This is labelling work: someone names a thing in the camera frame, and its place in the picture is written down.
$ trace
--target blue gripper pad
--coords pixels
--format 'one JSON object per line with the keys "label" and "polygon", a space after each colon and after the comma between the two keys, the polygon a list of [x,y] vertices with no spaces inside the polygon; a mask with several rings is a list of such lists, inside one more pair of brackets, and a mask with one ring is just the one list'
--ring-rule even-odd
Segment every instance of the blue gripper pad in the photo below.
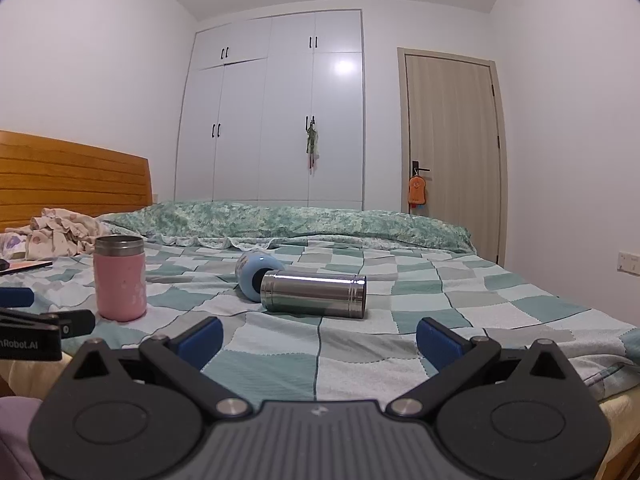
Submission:
{"label": "blue gripper pad", "polygon": [[0,307],[15,308],[31,306],[35,295],[30,288],[24,286],[0,286]]}
{"label": "blue gripper pad", "polygon": [[212,316],[171,339],[168,347],[179,358],[202,370],[222,348],[223,337],[222,323]]}
{"label": "blue gripper pad", "polygon": [[461,358],[472,344],[430,317],[423,317],[415,329],[415,343],[420,353],[441,371]]}

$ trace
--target pink thermos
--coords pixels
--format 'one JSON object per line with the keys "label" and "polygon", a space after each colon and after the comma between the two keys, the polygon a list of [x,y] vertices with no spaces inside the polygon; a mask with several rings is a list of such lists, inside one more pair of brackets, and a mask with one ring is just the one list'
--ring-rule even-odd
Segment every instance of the pink thermos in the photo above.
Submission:
{"label": "pink thermos", "polygon": [[98,313],[126,322],[146,312],[145,247],[138,236],[95,239],[94,280]]}

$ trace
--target wall socket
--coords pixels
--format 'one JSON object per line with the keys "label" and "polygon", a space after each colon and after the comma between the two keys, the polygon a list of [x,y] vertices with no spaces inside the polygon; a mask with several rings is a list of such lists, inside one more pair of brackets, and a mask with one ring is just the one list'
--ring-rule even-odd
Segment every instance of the wall socket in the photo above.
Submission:
{"label": "wall socket", "polygon": [[640,255],[618,253],[618,270],[640,276]]}

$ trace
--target pink fabric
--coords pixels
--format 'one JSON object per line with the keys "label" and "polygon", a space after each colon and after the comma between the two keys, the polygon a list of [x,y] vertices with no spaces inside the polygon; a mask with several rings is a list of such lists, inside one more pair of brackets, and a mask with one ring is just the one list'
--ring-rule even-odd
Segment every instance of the pink fabric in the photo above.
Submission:
{"label": "pink fabric", "polygon": [[98,313],[126,322],[146,312],[145,255],[103,256],[94,253]]}
{"label": "pink fabric", "polygon": [[40,407],[38,399],[0,398],[0,478],[43,480],[28,445],[29,425]]}

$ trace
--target door lever handle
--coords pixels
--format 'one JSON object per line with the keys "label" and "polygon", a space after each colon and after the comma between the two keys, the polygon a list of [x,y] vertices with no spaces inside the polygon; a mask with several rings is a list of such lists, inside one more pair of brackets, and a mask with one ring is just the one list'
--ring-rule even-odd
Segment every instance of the door lever handle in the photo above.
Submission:
{"label": "door lever handle", "polygon": [[420,162],[418,160],[411,161],[411,175],[417,176],[421,171],[431,171],[427,168],[420,168]]}

